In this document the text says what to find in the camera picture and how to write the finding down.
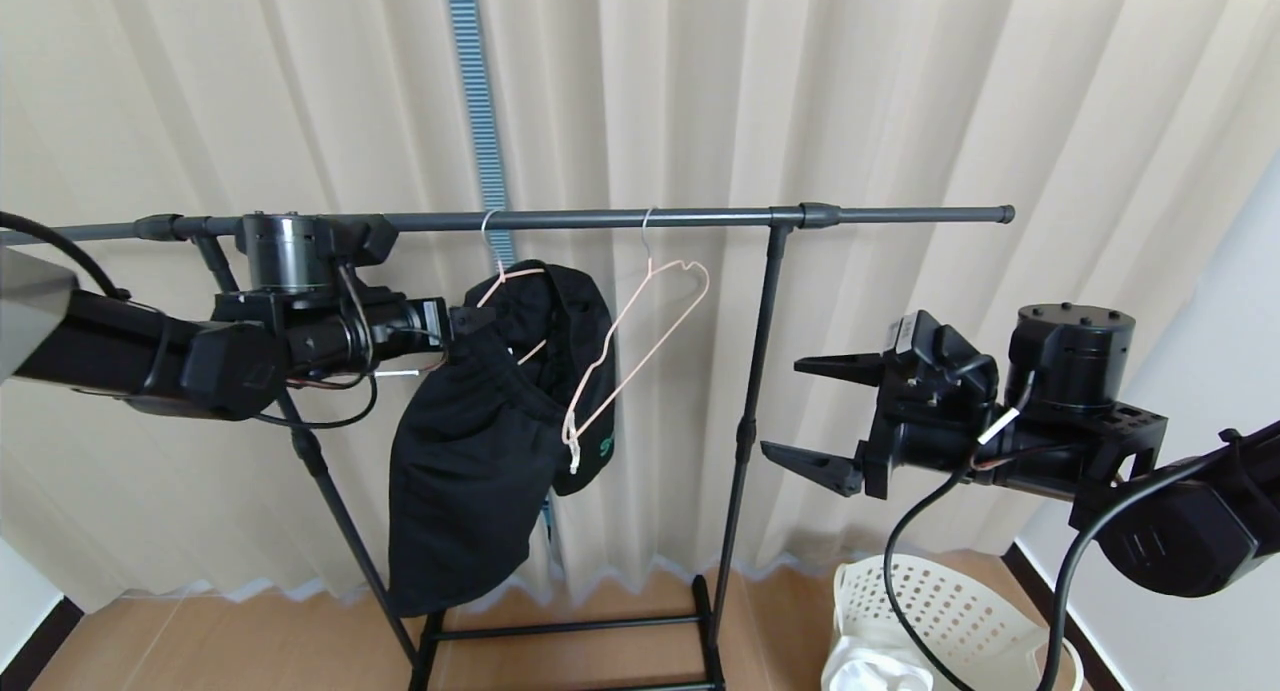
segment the cylindrical motor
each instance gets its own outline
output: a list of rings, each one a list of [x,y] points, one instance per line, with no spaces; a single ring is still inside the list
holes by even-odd
[[[333,287],[333,267],[316,248],[319,218],[256,212],[246,216],[242,252],[255,289],[306,293]]]
[[[1030,407],[1092,415],[1115,404],[1129,358],[1134,319],[1091,305],[1028,305],[1009,340],[1005,403],[1021,398],[1029,371]]]

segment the beige curtain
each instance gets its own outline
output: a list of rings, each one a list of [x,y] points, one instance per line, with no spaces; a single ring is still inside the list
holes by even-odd
[[[481,0],[516,209],[1015,203],[1011,226],[799,232],[760,435],[851,453],[873,394],[791,372],[877,349],[928,308],[1002,357],[1019,305],[1079,299],[1156,342],[1280,139],[1277,0]],[[148,212],[480,209],[445,0],[0,0],[0,203],[40,221]],[[716,560],[763,269],[763,230],[653,232],[712,270],[708,302],[621,401],[617,458],[556,499],[518,577],[586,592],[654,559]],[[522,257],[639,284],[636,232],[530,232]],[[195,250],[92,244],[138,299],[206,317]],[[234,258],[243,271],[241,258]],[[404,235],[367,273],[452,299],[488,273],[479,234]],[[623,330],[623,369],[695,292],[662,282]],[[379,564],[388,448],[413,381],[324,433]],[[337,418],[364,392],[306,392]],[[152,418],[54,386],[3,390],[0,520],[84,608],[127,589],[257,578],[360,582],[287,435]],[[845,500],[751,467],[736,560],[873,552],[941,477]],[[1001,552],[1034,502],[965,489],[909,535]]]

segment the white laundry basket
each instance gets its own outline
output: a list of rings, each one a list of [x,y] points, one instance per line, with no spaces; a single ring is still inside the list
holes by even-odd
[[[837,637],[900,637],[901,646],[914,649],[888,605],[883,564],[883,557],[873,557],[837,568]],[[1036,650],[1048,641],[1048,630],[1000,594],[964,573],[905,554],[893,554],[893,591],[929,650],[969,686],[977,691],[1036,688],[1042,673]],[[1064,645],[1073,662],[1068,671],[1075,674],[1070,688],[1079,691],[1080,656],[1070,642]],[[933,688],[955,691],[936,669],[933,677]]]

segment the floor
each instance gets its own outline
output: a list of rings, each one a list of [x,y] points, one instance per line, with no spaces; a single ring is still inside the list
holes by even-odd
[[[970,553],[938,560],[1039,618],[1001,559]],[[508,594],[483,614],[445,628],[480,628],[617,616],[687,613],[689,589],[654,573],[641,595],[604,582],[576,610],[541,608]],[[831,640],[831,582],[780,569],[758,582],[735,577],[721,658],[735,691],[819,688]],[[695,679],[701,654],[694,624],[489,639],[445,644],[431,688],[544,691]],[[421,621],[411,626],[413,636]],[[33,691],[402,690],[408,667],[367,592],[340,601],[321,594],[294,603],[261,594],[242,604],[220,596],[120,599],[79,623]]]

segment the garment rack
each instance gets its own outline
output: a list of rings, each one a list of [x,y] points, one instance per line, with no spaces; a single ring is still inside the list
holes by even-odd
[[[383,214],[398,232],[479,232],[484,212],[390,212]],[[352,522],[347,504],[334,486],[333,477],[325,465],[320,440],[306,427],[291,430],[293,449],[302,459],[316,486],[324,496],[329,512],[333,513],[338,530],[347,541],[348,549],[369,582],[378,605],[387,617],[387,623],[404,650],[412,673],[410,691],[425,691],[431,677],[435,653],[444,641],[465,641],[470,639],[494,639],[499,636],[534,636],[543,633],[572,633],[613,628],[635,628],[645,626],[667,626],[696,623],[703,653],[704,674],[699,681],[671,682],[639,686],[614,686],[598,691],[694,691],[726,688],[724,672],[719,658],[719,627],[724,614],[724,599],[730,582],[733,543],[737,536],[737,521],[742,508],[742,491],[746,486],[746,470],[755,445],[755,412],[760,398],[760,383],[764,375],[764,357],[769,344],[769,328],[773,322],[773,307],[777,301],[778,280],[782,276],[782,257],[786,251],[787,235],[795,230],[829,229],[845,223],[937,223],[937,221],[995,221],[1010,223],[1014,209],[1010,205],[1000,207],[964,209],[841,209],[828,203],[800,203],[791,207],[764,209],[621,209],[621,211],[526,211],[493,214],[488,229],[534,232],[563,229],[640,229],[649,226],[768,226],[769,239],[764,266],[763,290],[755,321],[755,340],[751,348],[751,366],[746,383],[746,401],[742,417],[735,434],[733,477],[730,486],[728,512],[724,518],[724,536],[721,546],[721,563],[716,578],[716,598],[712,598],[703,576],[695,576],[691,585],[694,613],[618,618],[612,621],[591,621],[572,623],[548,623],[536,626],[515,626],[503,628],[483,628],[468,631],[444,631],[444,617],[448,613],[430,614],[424,624],[417,646],[413,645],[404,623],[390,610],[387,600],[387,587],[374,567],[374,562],[361,540],[356,523]],[[61,226],[58,229],[70,241],[192,241],[200,250],[206,267],[214,275],[219,289],[237,290],[227,255],[219,243],[219,235],[232,235],[239,218],[187,218],[177,214],[141,218],[133,223],[95,223],[86,226]],[[4,244],[38,243],[32,237],[15,234],[0,235]],[[292,395],[284,392],[278,401],[284,418],[300,422],[298,409]]]

